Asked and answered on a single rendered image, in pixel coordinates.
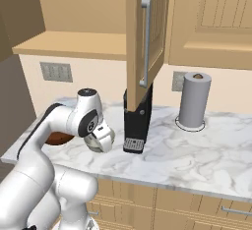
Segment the small grey wall outlet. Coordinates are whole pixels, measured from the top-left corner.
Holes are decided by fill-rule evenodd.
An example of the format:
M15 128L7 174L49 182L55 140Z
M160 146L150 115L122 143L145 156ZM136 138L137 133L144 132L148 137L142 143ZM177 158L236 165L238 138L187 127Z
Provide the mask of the small grey wall outlet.
M185 72L173 72L172 78L172 90L173 91L181 91L183 89L183 82L184 76L186 75Z

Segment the open wooden wall cabinet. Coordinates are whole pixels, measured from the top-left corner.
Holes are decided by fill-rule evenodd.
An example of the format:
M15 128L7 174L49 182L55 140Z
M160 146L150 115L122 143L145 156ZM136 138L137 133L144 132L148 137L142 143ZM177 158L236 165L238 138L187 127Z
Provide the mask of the open wooden wall cabinet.
M39 0L45 30L18 54L126 59L126 0Z

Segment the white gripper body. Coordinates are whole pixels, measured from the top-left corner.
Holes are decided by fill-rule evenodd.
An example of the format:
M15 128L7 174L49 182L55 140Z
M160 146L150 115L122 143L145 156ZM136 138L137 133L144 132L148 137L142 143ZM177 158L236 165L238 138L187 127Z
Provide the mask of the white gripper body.
M105 126L97 127L91 134L84 138L86 145L93 150L109 152L112 150L115 134L114 131Z

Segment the wide grey wall outlet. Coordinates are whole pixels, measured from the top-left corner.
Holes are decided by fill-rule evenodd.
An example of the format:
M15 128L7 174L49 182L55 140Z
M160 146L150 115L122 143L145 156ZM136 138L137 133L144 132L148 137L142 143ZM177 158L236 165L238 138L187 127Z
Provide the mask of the wide grey wall outlet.
M46 81L71 83L73 81L69 64L40 62L43 78Z

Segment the open wooden cabinet door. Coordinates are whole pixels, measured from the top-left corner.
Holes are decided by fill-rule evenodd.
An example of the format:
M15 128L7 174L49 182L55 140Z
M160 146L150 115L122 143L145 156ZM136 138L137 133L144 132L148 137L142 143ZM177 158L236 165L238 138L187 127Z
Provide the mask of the open wooden cabinet door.
M142 0L126 0L127 109L135 111L164 62L168 0L152 0L148 87L144 78L146 9Z

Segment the grey paper towel roll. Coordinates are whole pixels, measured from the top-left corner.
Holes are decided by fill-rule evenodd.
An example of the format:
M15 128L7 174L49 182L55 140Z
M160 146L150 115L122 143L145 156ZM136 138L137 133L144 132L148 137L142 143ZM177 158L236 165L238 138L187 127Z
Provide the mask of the grey paper towel roll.
M204 121L212 78L204 73L189 72L184 76L179 122L186 127L200 127Z

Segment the dark grey tall panel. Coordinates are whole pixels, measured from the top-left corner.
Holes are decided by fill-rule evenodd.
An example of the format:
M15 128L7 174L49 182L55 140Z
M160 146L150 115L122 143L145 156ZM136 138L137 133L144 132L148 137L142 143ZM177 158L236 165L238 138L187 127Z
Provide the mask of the dark grey tall panel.
M0 157L35 118L20 58L12 55L0 62ZM12 168L0 159L0 182Z

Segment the closed wooden cabinet door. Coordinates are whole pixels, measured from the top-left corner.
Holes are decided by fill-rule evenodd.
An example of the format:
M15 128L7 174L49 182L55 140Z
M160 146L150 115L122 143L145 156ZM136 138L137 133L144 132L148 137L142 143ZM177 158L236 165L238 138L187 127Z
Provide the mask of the closed wooden cabinet door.
M252 70L252 0L174 0L168 62Z

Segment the wooden drawer front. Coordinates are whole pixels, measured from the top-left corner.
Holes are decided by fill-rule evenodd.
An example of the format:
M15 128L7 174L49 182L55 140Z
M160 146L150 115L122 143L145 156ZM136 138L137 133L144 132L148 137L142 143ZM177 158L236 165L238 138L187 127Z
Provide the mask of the wooden drawer front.
M252 227L252 216L246 216L236 213L228 213L221 210L221 207L224 206L230 209L244 210L252 212L252 203L244 201L231 201L231 200L220 200L220 207L218 209L217 217L224 219L231 226L236 226L238 228L249 229Z
M98 192L87 203L100 230L154 230L157 190L131 183L98 180Z
M154 230L221 230L210 216L200 212L202 196L158 189Z

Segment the brown bowl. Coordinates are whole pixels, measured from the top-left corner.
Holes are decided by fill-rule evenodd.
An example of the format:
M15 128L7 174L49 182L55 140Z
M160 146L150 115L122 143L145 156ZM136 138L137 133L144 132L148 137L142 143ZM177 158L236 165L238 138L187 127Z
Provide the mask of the brown bowl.
M73 136L71 135L54 132L48 137L46 143L49 145L62 145L69 142L72 138Z

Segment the round paper towel holder base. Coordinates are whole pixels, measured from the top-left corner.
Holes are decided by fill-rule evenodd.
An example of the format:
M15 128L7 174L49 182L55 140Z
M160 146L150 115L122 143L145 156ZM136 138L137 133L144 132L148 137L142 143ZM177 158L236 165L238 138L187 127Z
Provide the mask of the round paper towel holder base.
M181 130L186 131L186 132L190 132L190 133L201 132L202 130L205 129L205 126L206 126L205 121L203 121L203 124L202 124L200 127L196 127L196 128L189 128L189 127L183 126L183 125L179 122L179 117L178 117L178 116L175 118L175 124L176 124L176 126L177 126L178 128L180 128Z

